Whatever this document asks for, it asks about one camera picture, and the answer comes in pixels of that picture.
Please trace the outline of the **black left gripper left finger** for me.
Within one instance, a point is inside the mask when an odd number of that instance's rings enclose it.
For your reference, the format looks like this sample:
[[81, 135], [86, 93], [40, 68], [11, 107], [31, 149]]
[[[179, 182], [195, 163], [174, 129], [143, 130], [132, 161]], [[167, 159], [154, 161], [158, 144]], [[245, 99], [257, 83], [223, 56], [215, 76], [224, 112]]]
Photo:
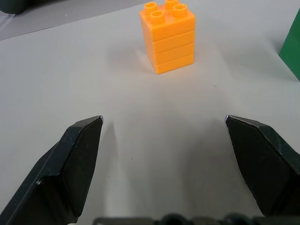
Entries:
[[2, 225], [68, 225], [83, 212], [95, 171], [103, 117], [68, 127], [33, 166], [0, 215]]

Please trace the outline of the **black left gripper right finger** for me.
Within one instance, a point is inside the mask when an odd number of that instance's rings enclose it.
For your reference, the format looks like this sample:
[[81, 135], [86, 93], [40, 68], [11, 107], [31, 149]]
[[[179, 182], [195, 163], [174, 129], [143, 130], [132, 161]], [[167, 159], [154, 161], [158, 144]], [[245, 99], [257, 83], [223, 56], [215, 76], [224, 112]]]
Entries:
[[225, 120], [240, 173], [265, 216], [299, 216], [300, 155], [272, 127]]

